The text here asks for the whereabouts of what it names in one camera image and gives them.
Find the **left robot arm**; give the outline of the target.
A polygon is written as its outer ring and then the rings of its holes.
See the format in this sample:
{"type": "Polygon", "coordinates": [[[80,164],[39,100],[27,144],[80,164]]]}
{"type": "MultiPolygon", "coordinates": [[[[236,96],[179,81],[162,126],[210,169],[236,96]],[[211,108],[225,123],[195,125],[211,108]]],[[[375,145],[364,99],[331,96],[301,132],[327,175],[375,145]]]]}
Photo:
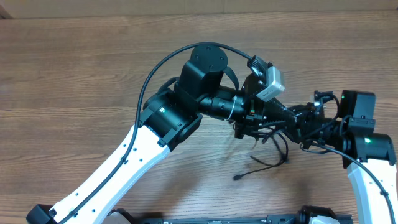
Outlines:
{"type": "Polygon", "coordinates": [[[190,59],[178,77],[148,100],[140,99],[134,125],[118,148],[55,205],[36,205],[29,223],[102,223],[129,189],[194,133],[204,115],[234,121],[242,136],[268,125],[268,103],[284,89],[283,74],[258,56],[247,56],[251,73],[243,84],[228,66],[229,46],[187,46],[190,59]]]}

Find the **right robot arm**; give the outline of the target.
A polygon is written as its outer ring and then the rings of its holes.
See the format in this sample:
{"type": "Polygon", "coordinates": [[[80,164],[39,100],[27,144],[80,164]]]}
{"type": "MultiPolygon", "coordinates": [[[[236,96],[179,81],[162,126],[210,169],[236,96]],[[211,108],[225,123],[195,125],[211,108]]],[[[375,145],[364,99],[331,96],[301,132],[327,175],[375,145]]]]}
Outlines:
{"type": "Polygon", "coordinates": [[[392,139],[375,133],[374,93],[343,90],[334,118],[323,114],[336,97],[315,91],[312,103],[291,107],[295,126],[291,135],[300,147],[342,157],[353,188],[360,223],[397,223],[397,158],[392,139]]]}

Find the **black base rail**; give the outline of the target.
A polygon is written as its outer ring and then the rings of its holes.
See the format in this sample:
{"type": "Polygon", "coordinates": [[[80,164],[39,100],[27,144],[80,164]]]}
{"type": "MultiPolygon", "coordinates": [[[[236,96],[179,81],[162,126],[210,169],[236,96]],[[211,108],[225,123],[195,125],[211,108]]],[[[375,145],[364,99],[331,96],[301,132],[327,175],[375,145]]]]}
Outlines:
{"type": "Polygon", "coordinates": [[[254,218],[183,218],[146,216],[132,219],[133,224],[295,224],[296,215],[268,215],[254,218]]]}

